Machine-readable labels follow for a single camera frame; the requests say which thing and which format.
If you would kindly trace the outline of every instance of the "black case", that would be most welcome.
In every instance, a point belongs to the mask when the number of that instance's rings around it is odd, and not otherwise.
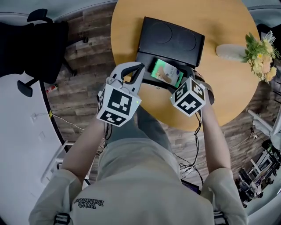
[[[187,65],[199,66],[205,36],[187,28],[157,20],[144,18],[140,42],[137,50],[137,62],[145,65],[143,83],[166,89],[176,89],[167,83],[151,77],[157,59],[175,67]]]

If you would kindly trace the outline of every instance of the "round wooden table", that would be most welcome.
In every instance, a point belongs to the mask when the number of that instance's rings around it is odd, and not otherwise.
[[[234,119],[250,102],[258,85],[248,63],[219,58],[220,44],[245,46],[245,35],[259,38],[256,25],[241,0],[119,0],[112,17],[111,45],[115,63],[136,60],[144,17],[167,21],[205,35],[201,63],[196,70],[211,85],[220,126]],[[142,84],[142,107],[169,126],[194,131],[195,116],[187,117],[173,107],[171,93]]]

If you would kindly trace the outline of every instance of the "wooden floor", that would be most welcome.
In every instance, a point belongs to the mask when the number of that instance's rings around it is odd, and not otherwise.
[[[75,77],[69,77],[70,74],[65,68],[62,68],[57,80],[58,90],[49,93],[48,99],[55,115],[82,128],[85,128],[96,114],[98,90],[115,67],[110,43],[110,25],[114,7],[115,4],[107,4],[64,18],[69,23],[69,40],[87,36],[89,43],[79,42],[67,48],[65,57],[70,66],[78,70],[78,74]],[[260,83],[247,109],[260,113],[264,119],[272,123],[280,106],[274,101],[275,98],[277,97],[271,91],[271,87],[266,83]],[[75,141],[82,133],[82,130],[61,119],[56,118],[56,122],[65,140]],[[245,109],[234,120],[222,127],[230,148],[232,171],[235,178],[245,162],[262,151],[260,146],[263,141],[260,138],[256,141],[251,138],[248,142],[244,141],[236,146],[250,135],[251,125],[252,117]],[[193,162],[196,154],[193,132],[180,131],[165,124],[163,127],[169,136],[174,152]],[[258,130],[255,132],[262,139],[267,139]],[[205,147],[202,132],[198,134],[198,138],[200,150],[196,164],[205,179],[208,170],[206,163],[203,163],[205,162]],[[97,162],[98,158],[95,159],[92,169],[92,182],[97,174]],[[200,178],[195,171],[186,180],[201,186]]]

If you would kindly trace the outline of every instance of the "black and white marker cube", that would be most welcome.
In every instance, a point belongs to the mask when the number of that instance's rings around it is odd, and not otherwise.
[[[189,77],[171,96],[174,107],[187,116],[192,116],[205,105],[205,87]]]
[[[106,84],[99,99],[97,118],[120,127],[133,117],[140,103],[139,98]]]

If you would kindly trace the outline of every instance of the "person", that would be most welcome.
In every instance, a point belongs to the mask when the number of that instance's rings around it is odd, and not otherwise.
[[[137,109],[137,126],[133,119],[113,126],[97,180],[82,190],[104,136],[105,124],[93,118],[67,152],[62,168],[53,173],[30,224],[213,225],[219,211],[225,224],[246,225],[230,152],[207,95],[202,125],[209,175],[201,195],[182,185],[167,135],[142,107]]]

